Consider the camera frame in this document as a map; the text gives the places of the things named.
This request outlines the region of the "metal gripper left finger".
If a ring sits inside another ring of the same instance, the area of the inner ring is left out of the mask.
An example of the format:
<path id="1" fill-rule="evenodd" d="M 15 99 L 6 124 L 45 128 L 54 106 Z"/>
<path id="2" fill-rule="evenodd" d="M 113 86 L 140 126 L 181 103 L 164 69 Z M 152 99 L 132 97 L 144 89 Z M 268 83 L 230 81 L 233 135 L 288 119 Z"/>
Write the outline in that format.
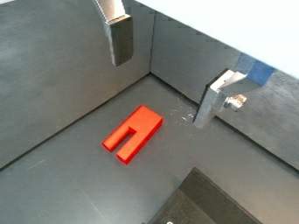
<path id="1" fill-rule="evenodd" d="M 111 64 L 117 67 L 133 56 L 133 19 L 121 0 L 91 0 L 101 16 Z"/>

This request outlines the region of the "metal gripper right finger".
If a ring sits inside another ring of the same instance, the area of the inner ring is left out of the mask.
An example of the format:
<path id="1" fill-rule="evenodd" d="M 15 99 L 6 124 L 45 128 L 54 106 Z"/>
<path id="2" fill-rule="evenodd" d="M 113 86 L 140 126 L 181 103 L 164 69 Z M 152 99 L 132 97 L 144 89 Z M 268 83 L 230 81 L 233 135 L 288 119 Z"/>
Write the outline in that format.
<path id="1" fill-rule="evenodd" d="M 193 125 L 201 129 L 224 109 L 237 111 L 246 101 L 245 93 L 266 84 L 274 70 L 241 53 L 234 68 L 225 69 L 205 86 Z"/>

